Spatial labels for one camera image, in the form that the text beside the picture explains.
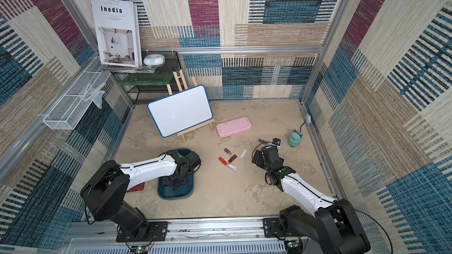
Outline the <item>dark red swivel usb drive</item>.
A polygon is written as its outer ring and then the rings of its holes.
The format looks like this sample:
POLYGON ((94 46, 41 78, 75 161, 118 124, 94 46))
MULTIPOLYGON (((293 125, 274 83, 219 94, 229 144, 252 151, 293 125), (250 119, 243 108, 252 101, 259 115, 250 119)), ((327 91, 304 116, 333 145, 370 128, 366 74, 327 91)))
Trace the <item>dark red swivel usb drive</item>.
POLYGON ((237 158, 237 155, 233 155, 229 160, 228 163, 232 163, 237 158))

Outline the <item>white board blue frame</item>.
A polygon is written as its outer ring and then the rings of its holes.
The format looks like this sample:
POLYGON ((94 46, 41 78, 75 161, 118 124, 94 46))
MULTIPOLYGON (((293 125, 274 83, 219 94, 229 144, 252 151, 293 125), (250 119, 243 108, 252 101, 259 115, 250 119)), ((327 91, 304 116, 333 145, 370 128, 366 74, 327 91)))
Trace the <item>white board blue frame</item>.
POLYGON ((163 138, 213 119, 203 85, 150 102, 147 108, 163 138))

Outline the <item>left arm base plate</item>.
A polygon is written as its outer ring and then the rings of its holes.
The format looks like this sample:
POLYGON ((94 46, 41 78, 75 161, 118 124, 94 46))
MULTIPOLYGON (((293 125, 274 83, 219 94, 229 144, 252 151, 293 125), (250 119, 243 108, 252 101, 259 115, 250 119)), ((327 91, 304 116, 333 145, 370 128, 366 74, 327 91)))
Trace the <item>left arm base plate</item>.
POLYGON ((166 221, 145 222, 135 230, 119 226, 116 242, 162 242, 165 241, 167 227, 166 221))

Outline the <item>red usb flash drive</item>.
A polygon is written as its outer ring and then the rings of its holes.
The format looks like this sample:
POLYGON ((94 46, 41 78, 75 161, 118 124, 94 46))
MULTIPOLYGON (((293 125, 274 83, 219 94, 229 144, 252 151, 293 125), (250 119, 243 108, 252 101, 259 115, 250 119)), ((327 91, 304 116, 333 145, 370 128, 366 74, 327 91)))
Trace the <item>red usb flash drive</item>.
POLYGON ((227 165, 228 165, 228 162, 225 161, 222 157, 219 157, 218 159, 219 159, 219 161, 220 161, 224 166, 227 166, 227 165))

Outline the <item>Inedia magazine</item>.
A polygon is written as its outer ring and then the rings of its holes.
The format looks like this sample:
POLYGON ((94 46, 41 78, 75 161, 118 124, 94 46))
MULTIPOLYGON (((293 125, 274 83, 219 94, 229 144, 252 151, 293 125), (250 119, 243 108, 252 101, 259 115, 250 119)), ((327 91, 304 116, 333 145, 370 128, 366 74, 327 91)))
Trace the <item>Inedia magazine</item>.
POLYGON ((137 5, 131 1, 91 0, 100 62, 142 66, 137 5))

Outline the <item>aluminium front rail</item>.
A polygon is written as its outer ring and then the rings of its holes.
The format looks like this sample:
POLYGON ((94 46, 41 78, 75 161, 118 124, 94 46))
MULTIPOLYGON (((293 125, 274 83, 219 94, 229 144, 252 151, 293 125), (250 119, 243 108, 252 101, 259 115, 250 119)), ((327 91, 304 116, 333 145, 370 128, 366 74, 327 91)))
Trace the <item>aluminium front rail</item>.
POLYGON ((62 254, 324 254, 319 244, 294 233, 286 239, 266 238, 262 220, 279 216, 240 216, 150 220, 168 222, 162 242, 116 242, 112 222, 73 223, 62 254))

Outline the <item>wooden easel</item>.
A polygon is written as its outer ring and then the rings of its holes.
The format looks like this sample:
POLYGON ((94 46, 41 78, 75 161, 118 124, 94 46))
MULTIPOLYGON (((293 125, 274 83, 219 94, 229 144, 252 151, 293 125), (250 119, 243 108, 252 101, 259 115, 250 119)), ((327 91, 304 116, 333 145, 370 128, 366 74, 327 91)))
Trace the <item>wooden easel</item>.
POLYGON ((173 72, 173 75, 179 93, 176 99, 172 98, 172 89, 167 85, 170 101, 175 101, 175 106, 170 108, 170 113, 178 127, 181 127, 181 129, 177 129, 177 135, 181 137, 182 142, 187 142, 187 133, 206 125, 210 127, 211 131, 214 131, 215 119, 205 87, 198 85, 197 80, 193 77, 194 86, 189 88, 182 69, 179 72, 173 72))

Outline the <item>purple usb flash drive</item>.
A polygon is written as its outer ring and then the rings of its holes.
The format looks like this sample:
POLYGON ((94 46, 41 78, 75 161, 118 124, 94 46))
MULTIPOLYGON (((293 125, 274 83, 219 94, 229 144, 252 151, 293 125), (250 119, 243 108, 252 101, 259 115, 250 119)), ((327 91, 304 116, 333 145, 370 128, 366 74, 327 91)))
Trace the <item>purple usb flash drive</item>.
POLYGON ((227 148, 225 148, 224 151, 225 151, 228 155, 232 155, 232 154, 233 154, 233 153, 232 153, 229 149, 227 149, 227 148))

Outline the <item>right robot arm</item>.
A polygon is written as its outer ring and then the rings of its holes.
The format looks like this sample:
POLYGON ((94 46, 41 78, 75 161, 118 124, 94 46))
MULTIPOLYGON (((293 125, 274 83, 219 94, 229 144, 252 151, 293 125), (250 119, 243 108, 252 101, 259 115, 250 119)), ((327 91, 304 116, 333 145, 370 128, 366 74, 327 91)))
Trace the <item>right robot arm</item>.
POLYGON ((278 146, 263 145, 252 153, 252 163, 266 172, 266 182, 292 196, 301 206, 280 212, 282 230, 317 242, 325 254, 364 254, 371 244, 355 209, 313 188, 293 168, 284 165, 278 146))

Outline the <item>pink pencil case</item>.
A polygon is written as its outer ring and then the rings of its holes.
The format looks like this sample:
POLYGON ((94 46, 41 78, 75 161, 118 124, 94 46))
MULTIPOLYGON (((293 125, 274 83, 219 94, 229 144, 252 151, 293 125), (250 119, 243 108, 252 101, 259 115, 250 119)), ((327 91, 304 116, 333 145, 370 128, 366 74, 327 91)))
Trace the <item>pink pencil case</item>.
POLYGON ((253 125, 247 116, 219 123, 216 126, 220 138, 226 138, 236 134, 250 131, 253 125))

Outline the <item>white usb flash drive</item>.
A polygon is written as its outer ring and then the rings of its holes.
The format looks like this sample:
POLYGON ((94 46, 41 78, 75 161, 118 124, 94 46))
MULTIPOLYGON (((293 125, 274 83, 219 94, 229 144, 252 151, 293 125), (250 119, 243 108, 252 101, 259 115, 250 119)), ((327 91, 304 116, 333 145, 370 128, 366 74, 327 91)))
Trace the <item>white usb flash drive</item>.
POLYGON ((248 150, 244 149, 243 152, 241 153, 240 157, 245 158, 247 152, 248 152, 248 150))

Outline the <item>teal plastic storage box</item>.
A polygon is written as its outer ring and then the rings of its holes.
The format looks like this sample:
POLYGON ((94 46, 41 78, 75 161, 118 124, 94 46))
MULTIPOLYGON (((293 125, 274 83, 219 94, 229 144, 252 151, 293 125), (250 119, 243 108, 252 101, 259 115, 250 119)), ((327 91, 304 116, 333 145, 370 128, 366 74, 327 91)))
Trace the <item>teal plastic storage box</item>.
POLYGON ((157 194, 164 200, 177 200, 189 197, 194 190, 194 173, 197 166, 192 166, 190 170, 183 173, 182 168, 177 167, 175 174, 164 176, 158 179, 157 194))

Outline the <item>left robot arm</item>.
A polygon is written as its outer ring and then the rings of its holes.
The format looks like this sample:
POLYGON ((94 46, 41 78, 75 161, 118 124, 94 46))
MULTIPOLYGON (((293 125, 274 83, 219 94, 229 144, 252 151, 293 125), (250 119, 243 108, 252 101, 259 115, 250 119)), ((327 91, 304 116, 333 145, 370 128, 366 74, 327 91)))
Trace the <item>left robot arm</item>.
POLYGON ((146 216, 124 200, 125 194, 142 183, 158 181, 158 196, 181 199, 194 189, 194 174, 201 166, 198 154, 189 149, 171 150, 154 159, 101 165, 81 189, 81 197, 97 222, 112 221, 119 227, 117 241, 149 241, 156 234, 146 216))

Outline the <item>red leather wallet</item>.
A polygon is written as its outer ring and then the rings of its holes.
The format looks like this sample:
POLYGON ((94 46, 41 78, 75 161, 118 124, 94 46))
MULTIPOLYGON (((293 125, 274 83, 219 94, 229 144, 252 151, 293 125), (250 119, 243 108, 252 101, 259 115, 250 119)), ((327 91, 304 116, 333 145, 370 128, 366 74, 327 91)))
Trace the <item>red leather wallet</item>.
POLYGON ((140 183, 140 184, 130 188, 129 190, 127 190, 127 193, 139 192, 139 191, 143 191, 144 189, 145 189, 145 183, 140 183))

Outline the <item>lilac white usb drive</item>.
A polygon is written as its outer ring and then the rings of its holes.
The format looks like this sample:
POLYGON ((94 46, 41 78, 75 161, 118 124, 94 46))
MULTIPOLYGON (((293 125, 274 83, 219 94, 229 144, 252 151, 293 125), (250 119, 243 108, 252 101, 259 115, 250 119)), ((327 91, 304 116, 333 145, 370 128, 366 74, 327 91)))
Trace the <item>lilac white usb drive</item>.
POLYGON ((237 167, 234 166, 234 165, 232 165, 231 163, 228 163, 228 164, 227 164, 227 167, 229 167, 230 169, 232 169, 232 170, 234 170, 234 171, 237 170, 237 167))

